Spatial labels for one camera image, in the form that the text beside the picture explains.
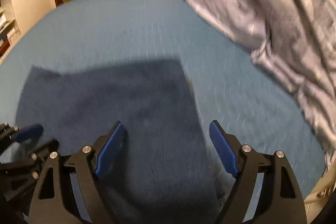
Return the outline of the dark blue denim pants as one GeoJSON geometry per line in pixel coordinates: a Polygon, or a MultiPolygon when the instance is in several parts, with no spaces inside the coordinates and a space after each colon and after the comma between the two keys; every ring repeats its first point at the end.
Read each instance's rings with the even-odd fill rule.
{"type": "Polygon", "coordinates": [[[60,74],[32,67],[16,123],[41,124],[69,155],[103,141],[93,169],[122,223],[213,223],[219,213],[193,95],[178,60],[60,74]]]}

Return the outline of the blue quilted bed mattress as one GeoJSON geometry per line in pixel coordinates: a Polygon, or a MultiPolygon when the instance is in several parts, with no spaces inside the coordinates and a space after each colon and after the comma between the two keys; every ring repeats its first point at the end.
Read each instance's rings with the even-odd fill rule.
{"type": "MultiPolygon", "coordinates": [[[[251,64],[247,50],[217,32],[183,0],[73,0],[51,11],[1,64],[1,121],[17,125],[19,100],[32,67],[66,75],[162,59],[178,60],[189,83],[219,213],[235,178],[224,169],[211,141],[214,120],[256,152],[283,151],[304,200],[325,164],[297,104],[251,64]]],[[[70,178],[80,217],[89,223],[77,177],[70,178]]],[[[262,184],[259,173],[245,223],[255,214],[262,184]]]]}

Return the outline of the grey crumpled blanket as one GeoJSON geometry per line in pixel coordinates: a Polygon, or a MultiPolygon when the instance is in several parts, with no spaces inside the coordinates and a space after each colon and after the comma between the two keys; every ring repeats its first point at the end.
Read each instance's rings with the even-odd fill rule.
{"type": "Polygon", "coordinates": [[[335,2],[185,0],[204,20],[251,53],[297,100],[335,162],[335,2]]]}

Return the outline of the wall shelf unit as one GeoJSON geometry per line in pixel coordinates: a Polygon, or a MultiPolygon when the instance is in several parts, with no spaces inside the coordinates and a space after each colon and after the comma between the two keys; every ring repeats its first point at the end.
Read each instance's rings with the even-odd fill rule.
{"type": "Polygon", "coordinates": [[[20,37],[17,21],[10,10],[1,7],[1,50],[0,56],[3,57],[9,51],[11,45],[20,37]]]}

